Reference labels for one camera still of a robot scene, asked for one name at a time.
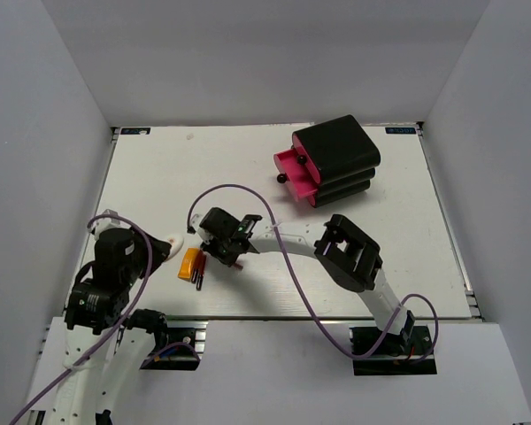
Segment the orange makeup compact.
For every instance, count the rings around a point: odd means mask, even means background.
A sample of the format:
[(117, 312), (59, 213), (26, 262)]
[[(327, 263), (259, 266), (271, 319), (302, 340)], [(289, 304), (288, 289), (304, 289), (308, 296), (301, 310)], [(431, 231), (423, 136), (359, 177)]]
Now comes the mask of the orange makeup compact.
[(178, 277), (185, 281), (191, 281), (198, 267), (201, 256), (199, 248), (188, 248), (182, 258)]

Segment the pink top drawer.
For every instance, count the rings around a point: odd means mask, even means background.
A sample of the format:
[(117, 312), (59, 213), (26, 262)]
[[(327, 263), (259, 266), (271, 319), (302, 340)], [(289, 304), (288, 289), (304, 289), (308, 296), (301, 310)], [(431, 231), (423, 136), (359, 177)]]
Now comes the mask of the pink top drawer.
[(296, 162), (305, 165), (309, 157), (296, 132), (292, 135), (292, 150), (296, 152)]

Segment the black drawer organizer cabinet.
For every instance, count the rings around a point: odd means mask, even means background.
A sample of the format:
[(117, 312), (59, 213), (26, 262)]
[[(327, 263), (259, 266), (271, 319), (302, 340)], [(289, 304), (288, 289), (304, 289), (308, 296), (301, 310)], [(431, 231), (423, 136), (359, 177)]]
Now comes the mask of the black drawer organizer cabinet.
[(356, 118), (348, 114), (296, 133), (319, 175), (319, 206), (369, 189), (381, 154)]

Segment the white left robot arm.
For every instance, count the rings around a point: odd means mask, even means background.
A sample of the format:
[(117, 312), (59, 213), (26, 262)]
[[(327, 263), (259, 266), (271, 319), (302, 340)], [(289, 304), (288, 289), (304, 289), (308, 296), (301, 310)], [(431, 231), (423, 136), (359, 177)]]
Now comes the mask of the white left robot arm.
[(68, 373), (57, 386), (49, 424), (111, 424), (123, 393), (151, 353), (169, 343), (163, 313), (136, 309), (130, 291), (176, 255), (184, 239), (111, 228), (95, 236), (94, 258), (75, 278), (65, 313)]

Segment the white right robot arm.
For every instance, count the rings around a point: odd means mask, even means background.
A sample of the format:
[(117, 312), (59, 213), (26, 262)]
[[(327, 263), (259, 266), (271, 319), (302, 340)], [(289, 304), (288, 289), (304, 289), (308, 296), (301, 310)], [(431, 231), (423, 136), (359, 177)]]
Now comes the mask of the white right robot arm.
[(363, 301), (390, 355), (411, 350), (414, 319), (388, 283), (381, 248), (345, 216), (334, 214), (320, 224), (271, 224), (260, 215), (238, 220), (213, 207), (205, 215), (194, 215), (189, 225), (202, 239), (203, 251), (227, 267), (248, 253), (286, 252), (316, 259), (338, 286)]

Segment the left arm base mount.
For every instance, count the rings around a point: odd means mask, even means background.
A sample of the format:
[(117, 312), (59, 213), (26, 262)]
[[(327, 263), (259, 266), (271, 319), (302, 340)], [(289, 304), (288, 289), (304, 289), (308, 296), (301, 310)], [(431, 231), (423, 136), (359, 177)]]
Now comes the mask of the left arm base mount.
[(126, 329), (140, 328), (153, 343), (142, 370), (195, 371), (206, 341), (206, 321), (178, 319), (155, 310), (136, 310)]

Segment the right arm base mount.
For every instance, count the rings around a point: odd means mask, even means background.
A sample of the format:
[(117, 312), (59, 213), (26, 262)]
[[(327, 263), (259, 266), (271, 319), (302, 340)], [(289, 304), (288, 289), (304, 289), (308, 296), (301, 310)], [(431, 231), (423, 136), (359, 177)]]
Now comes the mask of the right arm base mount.
[(434, 354), (420, 358), (431, 348), (428, 326), (415, 326), (409, 343), (399, 343), (393, 335), (386, 335), (381, 345), (368, 359), (354, 360), (355, 376), (412, 376), (436, 375)]

